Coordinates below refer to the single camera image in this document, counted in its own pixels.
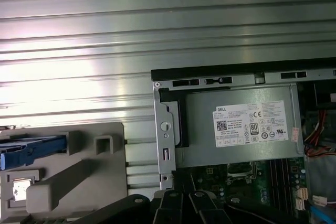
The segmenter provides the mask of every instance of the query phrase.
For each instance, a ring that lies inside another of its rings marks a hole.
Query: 80 plus logo
[[[251,135],[259,134],[259,127],[257,123],[250,123],[250,134]]]

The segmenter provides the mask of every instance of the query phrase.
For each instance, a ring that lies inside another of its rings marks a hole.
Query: corrugated metal surface
[[[335,17],[335,0],[0,0],[0,125],[123,122],[129,192],[151,195],[151,69],[331,57]]]

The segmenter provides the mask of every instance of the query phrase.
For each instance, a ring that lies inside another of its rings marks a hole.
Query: blue plastic tab
[[[31,165],[36,158],[67,148],[66,136],[28,137],[0,143],[1,170]]]

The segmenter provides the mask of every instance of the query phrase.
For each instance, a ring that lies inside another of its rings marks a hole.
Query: barcode
[[[226,121],[217,121],[217,131],[227,130]]]

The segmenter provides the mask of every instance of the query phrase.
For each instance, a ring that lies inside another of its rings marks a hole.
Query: blue cable
[[[326,215],[324,212],[320,211],[316,207],[311,206],[310,207],[310,211],[314,215],[316,215],[317,217],[319,217],[321,220],[325,221],[327,224],[334,224],[334,221],[328,215]]]

